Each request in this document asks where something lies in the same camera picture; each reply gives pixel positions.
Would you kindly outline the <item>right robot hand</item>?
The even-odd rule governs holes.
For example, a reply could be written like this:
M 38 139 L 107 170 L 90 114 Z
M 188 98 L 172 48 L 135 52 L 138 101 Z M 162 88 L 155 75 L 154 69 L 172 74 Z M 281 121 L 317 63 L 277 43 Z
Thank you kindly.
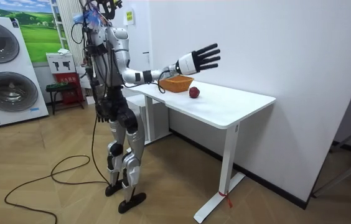
M 220 49 L 218 44 L 208 45 L 202 49 L 191 51 L 175 63 L 175 70 L 180 75 L 193 75 L 202 70 L 218 67 Z

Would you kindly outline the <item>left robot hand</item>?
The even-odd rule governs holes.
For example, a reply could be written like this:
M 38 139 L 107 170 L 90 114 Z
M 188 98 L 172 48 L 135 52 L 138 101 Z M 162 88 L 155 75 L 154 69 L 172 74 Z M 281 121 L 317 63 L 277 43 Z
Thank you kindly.
M 95 111 L 98 117 L 98 122 L 109 122 L 110 120 L 110 105 L 107 102 L 99 102 L 95 104 Z

